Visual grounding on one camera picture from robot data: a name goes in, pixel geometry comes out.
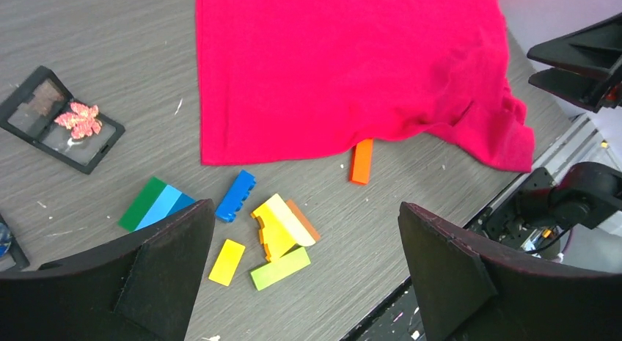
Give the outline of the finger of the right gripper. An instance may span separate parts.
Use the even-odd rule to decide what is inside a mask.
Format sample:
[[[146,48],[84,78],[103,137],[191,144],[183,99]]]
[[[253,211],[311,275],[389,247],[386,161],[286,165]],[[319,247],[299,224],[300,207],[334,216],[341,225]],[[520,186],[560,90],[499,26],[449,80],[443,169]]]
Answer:
[[[604,79],[550,68],[529,77],[529,84],[587,111],[621,107],[621,69]]]
[[[621,66],[621,14],[537,44],[527,58],[570,72],[613,72]]]

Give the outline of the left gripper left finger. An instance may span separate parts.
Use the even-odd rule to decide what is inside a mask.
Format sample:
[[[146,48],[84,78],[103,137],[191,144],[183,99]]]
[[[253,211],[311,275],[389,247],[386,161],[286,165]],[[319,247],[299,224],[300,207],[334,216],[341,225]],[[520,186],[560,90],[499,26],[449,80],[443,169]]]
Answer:
[[[202,199],[92,249],[1,274],[3,340],[183,340],[215,226]]]

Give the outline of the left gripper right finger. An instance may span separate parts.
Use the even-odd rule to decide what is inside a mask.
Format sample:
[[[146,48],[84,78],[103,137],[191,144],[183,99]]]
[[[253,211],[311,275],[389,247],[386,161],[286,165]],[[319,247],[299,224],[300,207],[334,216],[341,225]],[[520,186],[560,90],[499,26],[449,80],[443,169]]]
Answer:
[[[619,340],[621,275],[532,257],[418,205],[398,226],[428,340]]]

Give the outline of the red maple leaf brooch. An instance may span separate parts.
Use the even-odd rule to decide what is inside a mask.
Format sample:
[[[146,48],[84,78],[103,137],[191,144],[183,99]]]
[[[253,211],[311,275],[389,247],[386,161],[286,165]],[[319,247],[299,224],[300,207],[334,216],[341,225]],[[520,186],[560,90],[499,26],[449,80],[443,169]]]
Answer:
[[[99,108],[97,105],[88,106],[72,101],[69,103],[69,107],[70,110],[60,114],[54,119],[54,122],[69,130],[72,139],[79,140],[100,133],[103,123],[98,119]]]

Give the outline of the red t-shirt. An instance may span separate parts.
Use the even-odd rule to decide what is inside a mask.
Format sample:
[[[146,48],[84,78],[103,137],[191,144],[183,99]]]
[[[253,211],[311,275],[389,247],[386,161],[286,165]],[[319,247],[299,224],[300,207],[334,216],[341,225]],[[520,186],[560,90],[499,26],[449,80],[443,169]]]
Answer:
[[[429,133],[529,172],[498,0],[196,0],[200,156],[322,158]]]

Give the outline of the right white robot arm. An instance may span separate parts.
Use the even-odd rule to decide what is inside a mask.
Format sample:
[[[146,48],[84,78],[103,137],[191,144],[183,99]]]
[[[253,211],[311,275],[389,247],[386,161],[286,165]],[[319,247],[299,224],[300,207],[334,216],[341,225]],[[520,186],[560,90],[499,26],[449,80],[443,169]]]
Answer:
[[[548,65],[528,82],[591,112],[621,107],[621,15],[533,46],[527,58]],[[621,211],[621,170],[595,161],[542,166],[518,179],[466,229],[540,257],[577,225],[597,228]]]

